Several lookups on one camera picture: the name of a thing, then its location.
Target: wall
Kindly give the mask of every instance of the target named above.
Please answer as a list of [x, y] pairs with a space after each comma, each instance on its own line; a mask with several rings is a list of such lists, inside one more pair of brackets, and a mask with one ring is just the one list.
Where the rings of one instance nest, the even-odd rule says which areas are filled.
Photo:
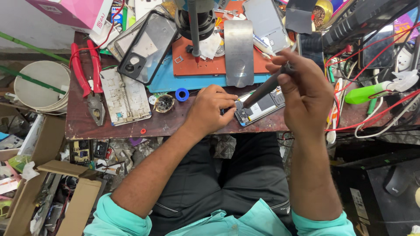
[[[74, 30], [53, 21], [25, 0], [2, 1], [1, 7], [1, 32], [40, 48], [70, 49]], [[0, 51], [16, 48], [25, 47], [0, 38]]]

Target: person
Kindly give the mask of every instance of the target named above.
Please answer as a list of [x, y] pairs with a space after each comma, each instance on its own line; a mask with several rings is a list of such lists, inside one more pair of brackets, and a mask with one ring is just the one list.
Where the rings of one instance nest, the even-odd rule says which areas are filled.
[[237, 134], [232, 159], [218, 176], [205, 137], [233, 119], [238, 96], [210, 85], [198, 92], [185, 123], [100, 198], [84, 234], [355, 235], [333, 184], [324, 137], [332, 86], [313, 61], [289, 49], [266, 68], [273, 74], [287, 60], [296, 72], [279, 75], [278, 83], [295, 137], [289, 186], [270, 132]]

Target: black trousers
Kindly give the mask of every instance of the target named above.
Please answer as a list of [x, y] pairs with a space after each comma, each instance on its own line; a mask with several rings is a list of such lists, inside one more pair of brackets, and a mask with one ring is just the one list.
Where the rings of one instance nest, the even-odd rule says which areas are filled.
[[179, 163], [153, 212], [150, 235], [165, 235], [218, 209], [236, 218], [262, 198], [294, 233], [289, 188], [275, 133], [236, 134], [232, 159], [218, 177], [208, 140], [195, 145]]

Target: pliers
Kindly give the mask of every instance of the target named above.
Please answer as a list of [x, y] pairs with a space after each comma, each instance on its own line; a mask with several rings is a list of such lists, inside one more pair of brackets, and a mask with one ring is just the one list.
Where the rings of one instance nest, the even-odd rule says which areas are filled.
[[99, 60], [99, 55], [94, 48], [93, 42], [91, 40], [87, 41], [87, 47], [90, 51], [90, 56], [93, 64], [93, 91], [90, 88], [86, 77], [84, 77], [83, 69], [81, 68], [79, 47], [77, 44], [71, 44], [71, 53], [74, 54], [71, 64], [73, 65], [74, 74], [76, 75], [77, 81], [79, 82], [81, 88], [83, 89], [83, 98], [87, 97], [88, 109], [90, 115], [98, 126], [103, 125], [105, 117], [105, 107], [103, 104], [103, 99], [101, 97], [102, 84], [100, 80], [100, 72], [102, 71], [101, 62]]

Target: blue repair mat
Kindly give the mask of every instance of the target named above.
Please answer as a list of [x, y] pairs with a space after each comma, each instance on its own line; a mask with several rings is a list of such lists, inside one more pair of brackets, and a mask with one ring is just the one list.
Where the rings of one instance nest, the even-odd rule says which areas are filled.
[[[255, 74], [254, 84], [264, 83], [269, 77], [270, 74], [268, 73]], [[187, 90], [201, 89], [211, 84], [226, 87], [226, 76], [173, 76], [173, 58], [172, 49], [170, 49], [152, 80], [152, 84], [148, 87], [151, 93], [158, 93], [176, 91], [179, 88]]]

